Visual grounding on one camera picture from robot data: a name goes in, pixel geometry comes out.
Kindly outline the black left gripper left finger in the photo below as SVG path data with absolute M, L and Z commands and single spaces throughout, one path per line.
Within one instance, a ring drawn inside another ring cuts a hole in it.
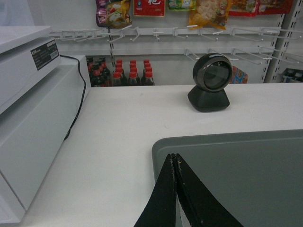
M 151 196 L 135 223 L 136 227 L 176 225 L 177 181 L 171 154 L 166 156 Z

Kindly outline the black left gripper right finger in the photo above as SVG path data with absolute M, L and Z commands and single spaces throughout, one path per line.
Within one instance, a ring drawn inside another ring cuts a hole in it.
M 180 205 L 192 227 L 241 227 L 180 154 L 172 154 Z

